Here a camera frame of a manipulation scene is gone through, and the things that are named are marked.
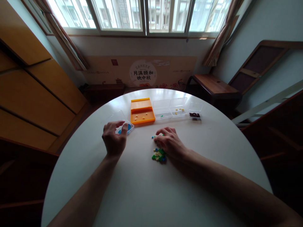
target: window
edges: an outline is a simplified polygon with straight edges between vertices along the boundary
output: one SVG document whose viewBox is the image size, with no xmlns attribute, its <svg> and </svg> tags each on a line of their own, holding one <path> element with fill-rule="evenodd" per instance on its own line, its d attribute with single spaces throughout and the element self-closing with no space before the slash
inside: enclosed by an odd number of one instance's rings
<svg viewBox="0 0 303 227">
<path fill-rule="evenodd" d="M 23 0 L 47 33 L 33 0 Z M 231 0 L 47 0 L 68 34 L 215 37 Z"/>
<path fill-rule="evenodd" d="M 190 24 L 190 32 L 218 32 L 220 31 L 231 0 L 196 0 Z"/>
<path fill-rule="evenodd" d="M 92 15 L 89 12 L 88 7 L 87 6 L 83 6 L 83 9 L 84 9 L 84 12 L 85 12 L 85 15 L 86 15 L 87 19 L 92 20 Z"/>
</svg>

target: table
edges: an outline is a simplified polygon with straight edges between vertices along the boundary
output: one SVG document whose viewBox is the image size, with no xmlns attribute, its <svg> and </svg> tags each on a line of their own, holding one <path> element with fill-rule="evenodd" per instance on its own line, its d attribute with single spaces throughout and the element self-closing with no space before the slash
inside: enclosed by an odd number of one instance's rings
<svg viewBox="0 0 303 227">
<path fill-rule="evenodd" d="M 146 89 L 122 95 L 96 110 L 76 130 L 62 151 L 46 192 L 42 226 L 55 217 L 106 155 L 101 122 L 122 110 L 130 118 L 132 99 L 187 97 L 204 103 L 202 121 L 170 118 L 135 125 L 104 194 L 94 226 L 245 226 L 238 216 L 214 196 L 185 178 L 168 160 L 152 160 L 151 139 L 162 127 L 176 128 L 185 146 L 251 179 L 272 193 L 264 168 L 240 130 L 223 113 L 187 93 Z"/>
</svg>

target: brown curtain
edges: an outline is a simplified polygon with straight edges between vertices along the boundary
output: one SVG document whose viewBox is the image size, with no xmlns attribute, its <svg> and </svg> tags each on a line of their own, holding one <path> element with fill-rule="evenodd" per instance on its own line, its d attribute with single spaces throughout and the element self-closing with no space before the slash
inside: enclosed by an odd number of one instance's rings
<svg viewBox="0 0 303 227">
<path fill-rule="evenodd" d="M 206 57 L 203 60 L 204 66 L 216 66 L 217 61 L 223 47 L 223 44 L 226 40 L 226 37 L 229 33 L 231 23 L 236 16 L 239 8 L 240 3 L 242 0 L 232 0 L 228 9 L 228 13 L 226 16 L 225 24 L 222 27 L 221 31 L 219 32 L 218 36 L 216 37 L 214 43 L 212 44 L 210 50 L 208 51 Z"/>
<path fill-rule="evenodd" d="M 48 5 L 47 0 L 34 0 L 34 2 L 42 11 L 43 16 L 50 26 L 50 29 L 52 30 L 53 34 L 57 38 L 58 42 L 62 46 L 75 69 L 78 71 L 87 70 L 87 62 L 79 52 L 78 48 L 72 42 L 68 34 L 62 28 L 61 24 L 53 14 L 51 7 Z"/>
</svg>

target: orange plastic box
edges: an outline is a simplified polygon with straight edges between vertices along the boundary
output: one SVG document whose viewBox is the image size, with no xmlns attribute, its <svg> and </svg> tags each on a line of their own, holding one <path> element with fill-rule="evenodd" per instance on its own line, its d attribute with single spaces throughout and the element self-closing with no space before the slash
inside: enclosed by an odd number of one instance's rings
<svg viewBox="0 0 303 227">
<path fill-rule="evenodd" d="M 130 122 L 133 125 L 156 120 L 149 98 L 132 100 L 130 111 Z"/>
</svg>

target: clear plastic container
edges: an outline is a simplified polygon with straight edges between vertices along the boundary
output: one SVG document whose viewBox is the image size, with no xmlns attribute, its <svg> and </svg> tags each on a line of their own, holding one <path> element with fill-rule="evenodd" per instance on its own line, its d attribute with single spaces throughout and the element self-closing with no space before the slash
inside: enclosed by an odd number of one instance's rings
<svg viewBox="0 0 303 227">
<path fill-rule="evenodd" d="M 153 110 L 156 120 L 172 118 L 173 115 L 169 109 L 170 99 L 158 100 L 153 102 Z"/>
<path fill-rule="evenodd" d="M 134 130 L 134 125 L 132 123 L 130 123 L 128 120 L 125 119 L 124 113 L 122 110 L 119 110 L 118 112 L 114 113 L 113 115 L 111 115 L 108 119 L 106 119 L 105 121 L 102 122 L 102 124 L 107 124 L 111 121 L 120 121 L 123 120 L 125 121 L 125 123 L 128 123 L 131 125 L 130 129 L 127 131 L 127 135 L 129 135 L 133 130 Z M 118 128 L 116 128 L 115 133 L 119 134 L 119 131 L 122 129 L 123 126 L 120 126 Z"/>
<path fill-rule="evenodd" d="M 176 98 L 171 99 L 169 103 L 169 110 L 171 111 L 173 118 L 187 116 L 186 110 L 184 109 L 187 98 Z"/>
<path fill-rule="evenodd" d="M 202 118 L 202 108 L 203 108 L 204 104 L 203 103 L 197 103 L 197 102 L 191 102 L 189 105 L 189 113 L 197 113 L 200 115 L 200 117 L 191 117 L 189 116 L 190 119 L 196 119 L 196 120 L 201 120 Z"/>
</svg>

